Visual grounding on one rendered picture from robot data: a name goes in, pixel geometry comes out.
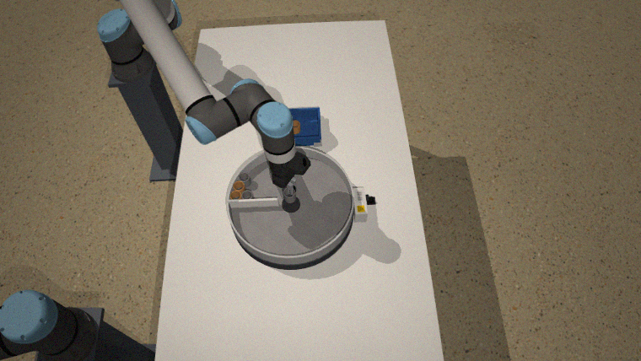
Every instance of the table top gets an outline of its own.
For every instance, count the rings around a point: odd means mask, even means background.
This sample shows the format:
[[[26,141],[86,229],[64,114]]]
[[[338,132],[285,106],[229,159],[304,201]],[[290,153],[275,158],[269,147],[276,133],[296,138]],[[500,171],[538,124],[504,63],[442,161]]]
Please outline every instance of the table top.
[[[320,107],[318,149],[377,205],[328,260],[270,268],[243,251],[225,208],[231,177],[261,150],[256,130],[205,146],[185,132],[156,359],[443,359],[385,22],[202,30],[196,65],[217,100],[253,78],[288,107]]]

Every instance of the round tray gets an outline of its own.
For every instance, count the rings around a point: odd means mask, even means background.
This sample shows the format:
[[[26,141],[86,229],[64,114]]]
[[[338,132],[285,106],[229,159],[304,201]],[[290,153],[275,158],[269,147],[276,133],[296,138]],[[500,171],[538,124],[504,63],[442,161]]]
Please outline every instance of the round tray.
[[[229,183],[227,214],[236,239],[258,261],[292,269],[313,266],[331,256],[347,238],[354,218],[353,189],[336,160],[318,149],[297,147],[311,162],[292,181],[300,208],[283,210],[283,192],[272,183],[264,152],[245,161]],[[230,199],[241,173],[250,177],[251,199]]]

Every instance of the blue box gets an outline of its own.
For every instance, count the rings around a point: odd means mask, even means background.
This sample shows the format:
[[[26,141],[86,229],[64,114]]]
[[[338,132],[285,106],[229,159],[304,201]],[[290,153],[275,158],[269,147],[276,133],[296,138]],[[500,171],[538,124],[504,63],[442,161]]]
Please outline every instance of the blue box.
[[[296,145],[321,142],[321,108],[290,108],[292,118],[300,123],[300,133],[294,134]]]

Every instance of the brown floor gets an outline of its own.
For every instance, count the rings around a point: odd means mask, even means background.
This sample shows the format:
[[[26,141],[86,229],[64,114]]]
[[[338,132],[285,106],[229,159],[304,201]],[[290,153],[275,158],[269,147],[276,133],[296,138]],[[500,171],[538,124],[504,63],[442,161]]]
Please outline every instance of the brown floor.
[[[641,359],[640,2],[178,5],[191,56],[212,26],[387,21],[446,360]],[[0,302],[103,307],[154,343],[173,184],[107,88],[119,7],[3,4]]]

